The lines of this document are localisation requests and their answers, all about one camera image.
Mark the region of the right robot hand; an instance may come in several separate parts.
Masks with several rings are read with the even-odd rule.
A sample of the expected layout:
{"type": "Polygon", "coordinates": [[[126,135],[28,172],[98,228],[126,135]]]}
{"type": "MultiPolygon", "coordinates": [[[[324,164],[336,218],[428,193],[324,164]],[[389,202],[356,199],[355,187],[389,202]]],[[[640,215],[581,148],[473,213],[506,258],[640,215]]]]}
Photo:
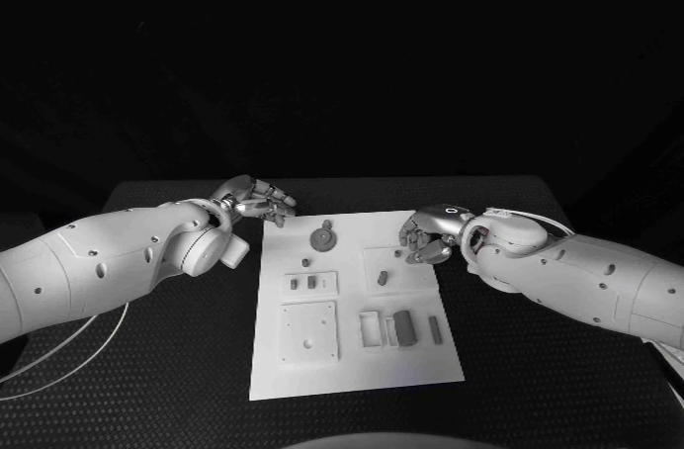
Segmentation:
{"type": "Polygon", "coordinates": [[[463,244],[465,227],[474,218],[475,214],[468,209],[448,204],[418,210],[398,233],[401,246],[409,248],[406,263],[444,263],[463,244]]]}

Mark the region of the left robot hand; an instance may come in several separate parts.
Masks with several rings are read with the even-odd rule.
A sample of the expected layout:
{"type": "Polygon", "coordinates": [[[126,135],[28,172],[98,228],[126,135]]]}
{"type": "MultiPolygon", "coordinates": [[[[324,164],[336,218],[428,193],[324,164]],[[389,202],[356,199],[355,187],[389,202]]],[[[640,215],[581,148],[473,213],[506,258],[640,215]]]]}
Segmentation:
{"type": "Polygon", "coordinates": [[[297,215],[294,197],[247,174],[228,179],[211,198],[229,213],[234,223],[242,218],[255,218],[283,228],[285,220],[297,215]]]}

